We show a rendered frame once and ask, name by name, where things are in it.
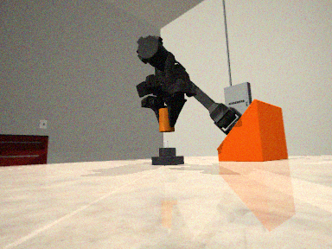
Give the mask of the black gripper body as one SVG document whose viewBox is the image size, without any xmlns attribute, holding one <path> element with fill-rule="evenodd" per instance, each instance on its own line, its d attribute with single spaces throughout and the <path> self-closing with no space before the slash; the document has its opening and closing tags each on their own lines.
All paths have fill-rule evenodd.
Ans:
<svg viewBox="0 0 332 249">
<path fill-rule="evenodd" d="M 163 99 L 168 97 L 185 99 L 184 94 L 188 97 L 192 97 L 196 95 L 196 87 L 194 84 L 177 81 L 179 79 L 179 75 L 176 75 L 176 72 L 172 69 L 159 69 L 155 71 L 155 76 L 159 79 L 159 74 L 164 76 L 164 80 L 166 83 L 166 92 L 157 91 L 155 96 L 148 96 L 141 101 L 141 107 L 149 108 L 148 105 L 164 105 Z"/>
</svg>

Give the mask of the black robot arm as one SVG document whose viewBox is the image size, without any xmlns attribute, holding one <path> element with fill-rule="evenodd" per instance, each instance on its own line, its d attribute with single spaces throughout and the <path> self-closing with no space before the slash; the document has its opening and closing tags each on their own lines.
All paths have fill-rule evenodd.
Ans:
<svg viewBox="0 0 332 249">
<path fill-rule="evenodd" d="M 188 73 L 185 71 L 186 68 L 175 59 L 175 56 L 172 53 L 167 51 L 167 49 L 163 46 L 162 40 L 163 39 L 160 36 L 149 35 L 145 38 L 141 36 L 137 41 L 139 44 L 137 49 L 137 57 L 144 64 L 151 64 L 155 68 L 155 71 L 165 68 L 174 70 L 176 75 L 179 75 L 179 79 L 176 80 L 176 82 L 182 81 L 194 84 L 190 80 Z M 227 107 L 222 103 L 214 102 L 196 84 L 194 84 L 194 86 L 196 87 L 196 95 L 193 97 L 209 110 L 210 118 L 214 121 L 214 124 L 226 135 L 228 135 L 231 129 L 239 121 L 242 114 L 239 113 L 234 107 Z M 145 81 L 139 83 L 136 88 L 139 98 L 152 93 L 157 96 L 158 94 L 156 95 L 155 92 L 159 90 L 160 92 L 166 92 L 164 76 L 160 73 L 158 79 L 154 74 L 148 75 Z M 227 129 L 224 131 L 222 128 Z"/>
</svg>

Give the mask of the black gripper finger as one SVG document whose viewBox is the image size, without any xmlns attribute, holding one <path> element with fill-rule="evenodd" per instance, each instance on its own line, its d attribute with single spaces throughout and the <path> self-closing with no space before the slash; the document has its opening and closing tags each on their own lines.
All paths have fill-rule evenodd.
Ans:
<svg viewBox="0 0 332 249">
<path fill-rule="evenodd" d="M 168 108 L 166 105 L 154 105 L 154 104 L 148 105 L 148 107 L 151 108 L 154 111 L 154 113 L 156 114 L 158 123 L 159 123 L 159 109 Z"/>
<path fill-rule="evenodd" d="M 164 103 L 168 107 L 168 115 L 169 115 L 169 126 L 174 127 L 176 124 L 176 120 L 185 104 L 187 102 L 186 99 L 168 97 L 163 99 Z"/>
</svg>

